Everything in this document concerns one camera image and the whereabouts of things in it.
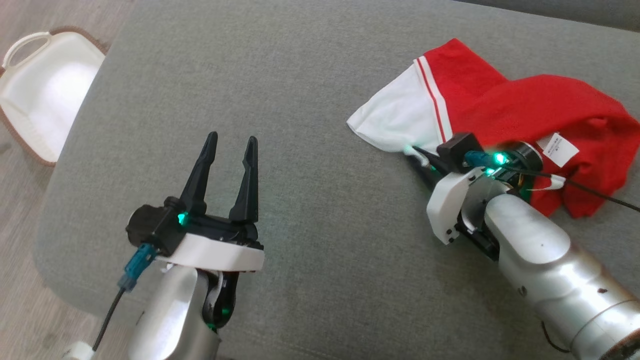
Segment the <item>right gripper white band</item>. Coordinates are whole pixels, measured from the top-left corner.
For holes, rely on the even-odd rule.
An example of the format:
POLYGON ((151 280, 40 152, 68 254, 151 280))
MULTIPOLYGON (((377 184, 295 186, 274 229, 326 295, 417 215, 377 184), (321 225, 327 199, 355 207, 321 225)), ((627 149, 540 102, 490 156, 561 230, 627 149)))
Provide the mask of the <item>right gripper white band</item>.
POLYGON ((449 141, 437 155, 418 146, 413 151, 406 160, 433 188, 426 214, 441 242, 448 245, 464 236, 495 261, 504 252, 535 259, 526 221, 537 215, 524 196, 543 166, 533 146, 514 142, 492 151, 476 141, 449 141))

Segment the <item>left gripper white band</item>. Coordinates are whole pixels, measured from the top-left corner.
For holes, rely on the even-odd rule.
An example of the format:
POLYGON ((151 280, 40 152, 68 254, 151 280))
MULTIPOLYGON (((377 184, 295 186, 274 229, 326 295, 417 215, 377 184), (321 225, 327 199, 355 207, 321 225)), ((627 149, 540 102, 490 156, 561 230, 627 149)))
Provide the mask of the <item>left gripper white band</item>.
POLYGON ((229 212, 232 222, 203 215, 207 210, 204 198, 217 143, 218 133, 208 133, 180 196, 185 204, 185 212, 178 215, 182 239, 172 255, 159 254, 157 259, 210 272, 261 271, 265 251, 253 224, 259 219, 258 139, 250 136, 247 141, 240 189, 229 212))

